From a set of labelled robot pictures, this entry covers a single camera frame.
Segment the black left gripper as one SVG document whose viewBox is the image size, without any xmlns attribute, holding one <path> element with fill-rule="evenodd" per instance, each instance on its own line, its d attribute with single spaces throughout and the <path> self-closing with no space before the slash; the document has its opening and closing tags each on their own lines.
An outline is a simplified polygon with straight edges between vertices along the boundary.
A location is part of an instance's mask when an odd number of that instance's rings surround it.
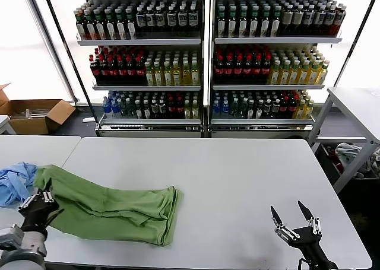
<svg viewBox="0 0 380 270">
<path fill-rule="evenodd" d="M 18 207 L 18 212 L 24 217 L 22 231 L 46 231 L 50 214 L 59 209 L 51 191 L 52 185 L 47 183 L 42 191 L 38 190 Z"/>
</svg>

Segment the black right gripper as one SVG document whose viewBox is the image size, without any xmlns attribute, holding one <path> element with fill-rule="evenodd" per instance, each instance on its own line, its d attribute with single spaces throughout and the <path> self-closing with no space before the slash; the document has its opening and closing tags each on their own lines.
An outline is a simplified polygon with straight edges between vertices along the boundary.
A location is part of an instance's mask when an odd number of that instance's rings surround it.
<svg viewBox="0 0 380 270">
<path fill-rule="evenodd" d="M 321 240 L 321 220 L 315 217 L 309 208 L 301 201 L 297 202 L 308 227 L 289 229 L 281 220 L 277 211 L 271 205 L 270 210 L 275 225 L 275 233 L 284 240 L 290 247 L 299 249 L 303 258 L 310 263 L 323 263 L 327 261 L 326 254 L 322 250 L 319 242 Z"/>
</svg>

